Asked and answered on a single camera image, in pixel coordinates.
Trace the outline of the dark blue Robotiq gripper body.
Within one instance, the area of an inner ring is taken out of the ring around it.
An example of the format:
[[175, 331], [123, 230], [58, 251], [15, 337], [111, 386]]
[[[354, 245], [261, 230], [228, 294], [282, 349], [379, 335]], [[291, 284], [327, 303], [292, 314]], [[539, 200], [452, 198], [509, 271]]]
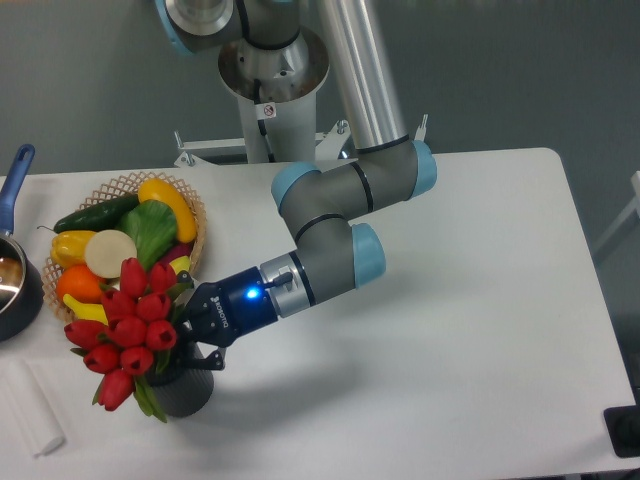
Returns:
[[187, 301], [182, 324], [187, 338], [229, 347], [236, 339], [277, 321], [275, 307], [257, 267], [217, 282], [203, 282]]

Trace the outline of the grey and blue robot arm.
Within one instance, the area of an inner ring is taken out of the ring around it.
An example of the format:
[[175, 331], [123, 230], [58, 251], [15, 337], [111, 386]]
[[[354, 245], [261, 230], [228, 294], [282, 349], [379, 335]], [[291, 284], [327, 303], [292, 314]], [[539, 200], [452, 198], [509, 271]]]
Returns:
[[[386, 268], [365, 214], [430, 190], [437, 167], [402, 122], [375, 11], [364, 1], [320, 1], [324, 32], [303, 26], [296, 1], [160, 1], [174, 47], [218, 47], [218, 69], [238, 104], [247, 159], [280, 162], [271, 193], [295, 249], [200, 285], [179, 321], [183, 343], [213, 347], [185, 368], [220, 370], [237, 338], [380, 277]], [[352, 162], [315, 165], [316, 94], [329, 74], [356, 149]]]

